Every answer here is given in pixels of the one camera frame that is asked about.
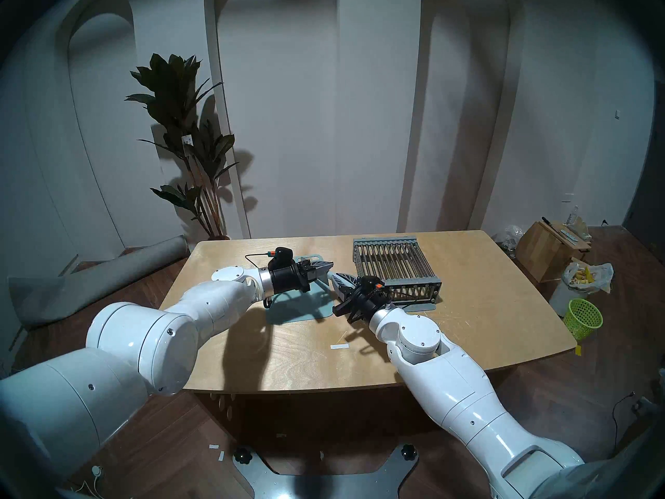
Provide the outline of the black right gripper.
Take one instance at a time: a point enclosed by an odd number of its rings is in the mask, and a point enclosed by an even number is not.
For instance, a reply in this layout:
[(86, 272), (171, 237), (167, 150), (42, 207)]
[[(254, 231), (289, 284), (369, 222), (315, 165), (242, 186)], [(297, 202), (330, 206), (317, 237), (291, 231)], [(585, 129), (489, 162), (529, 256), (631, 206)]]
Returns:
[(335, 295), (341, 302), (332, 308), (336, 317), (348, 315), (348, 323), (365, 320), (370, 323), (380, 310), (388, 309), (392, 301), (383, 282), (358, 282), (358, 278), (347, 273), (332, 275)]

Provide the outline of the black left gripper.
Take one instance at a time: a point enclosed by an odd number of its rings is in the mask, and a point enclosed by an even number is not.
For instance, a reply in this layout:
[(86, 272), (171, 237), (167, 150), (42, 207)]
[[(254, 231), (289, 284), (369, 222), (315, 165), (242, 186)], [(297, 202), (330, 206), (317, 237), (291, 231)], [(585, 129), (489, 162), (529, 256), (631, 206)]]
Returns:
[(309, 260), (289, 262), (273, 259), (267, 269), (270, 274), (273, 295), (288, 291), (307, 293), (311, 290), (310, 283), (319, 281), (324, 285), (329, 282), (328, 272), (333, 268), (332, 261)]

